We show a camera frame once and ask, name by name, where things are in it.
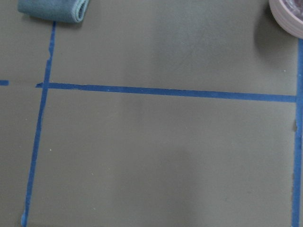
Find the folded grey cloth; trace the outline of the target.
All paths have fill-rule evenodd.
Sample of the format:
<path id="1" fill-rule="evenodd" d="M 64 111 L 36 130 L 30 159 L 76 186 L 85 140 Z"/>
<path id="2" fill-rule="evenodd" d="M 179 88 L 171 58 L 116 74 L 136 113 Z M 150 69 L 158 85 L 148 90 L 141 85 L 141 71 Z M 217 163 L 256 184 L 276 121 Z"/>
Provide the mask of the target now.
<path id="1" fill-rule="evenodd" d="M 88 0 L 19 0 L 18 11 L 45 20 L 80 23 Z"/>

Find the pink bowl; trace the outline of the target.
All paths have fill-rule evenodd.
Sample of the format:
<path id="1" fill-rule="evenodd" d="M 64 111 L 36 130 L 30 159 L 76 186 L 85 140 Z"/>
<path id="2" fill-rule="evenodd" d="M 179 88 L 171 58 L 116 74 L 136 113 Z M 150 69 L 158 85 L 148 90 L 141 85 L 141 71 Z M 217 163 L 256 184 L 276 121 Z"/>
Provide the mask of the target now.
<path id="1" fill-rule="evenodd" d="M 270 0 L 269 6 L 274 19 L 286 32 L 303 38 L 302 0 Z"/>

